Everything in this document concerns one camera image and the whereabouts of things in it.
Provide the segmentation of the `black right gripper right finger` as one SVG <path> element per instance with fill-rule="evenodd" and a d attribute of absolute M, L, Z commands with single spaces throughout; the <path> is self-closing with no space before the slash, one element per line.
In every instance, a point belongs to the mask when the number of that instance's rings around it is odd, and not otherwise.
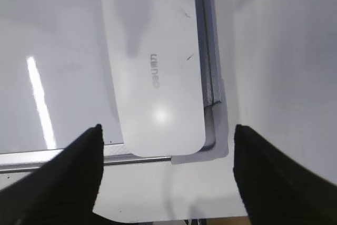
<path fill-rule="evenodd" d="M 251 224 L 336 224 L 336 185 L 249 126 L 235 128 L 233 173 Z"/>

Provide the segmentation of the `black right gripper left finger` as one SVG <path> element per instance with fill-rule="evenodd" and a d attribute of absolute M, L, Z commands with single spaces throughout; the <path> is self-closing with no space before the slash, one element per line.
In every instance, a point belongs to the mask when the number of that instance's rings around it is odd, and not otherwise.
<path fill-rule="evenodd" d="M 103 147 L 98 124 L 1 190 L 1 224 L 91 224 L 104 170 Z"/>

